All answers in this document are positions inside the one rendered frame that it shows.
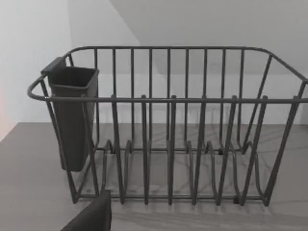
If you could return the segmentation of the dark grey cutlery holder cup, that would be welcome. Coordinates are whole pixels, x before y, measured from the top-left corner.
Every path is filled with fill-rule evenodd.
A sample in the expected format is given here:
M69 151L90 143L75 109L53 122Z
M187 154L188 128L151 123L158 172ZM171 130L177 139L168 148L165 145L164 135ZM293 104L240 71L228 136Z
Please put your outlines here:
M71 67L62 57L55 58L42 71L47 74L51 93L57 97L96 97L98 74L95 68ZM88 144L85 133L85 120L82 104L79 102L58 102L55 111L61 120L64 148L67 150L69 171L80 172L88 157Z

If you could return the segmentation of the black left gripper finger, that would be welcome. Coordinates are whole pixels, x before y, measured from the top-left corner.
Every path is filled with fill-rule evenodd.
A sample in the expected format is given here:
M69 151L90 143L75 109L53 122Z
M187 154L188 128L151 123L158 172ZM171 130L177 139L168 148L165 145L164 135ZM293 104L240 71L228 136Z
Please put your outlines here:
M102 190L97 198L62 228L62 231L110 231L111 226L111 192Z

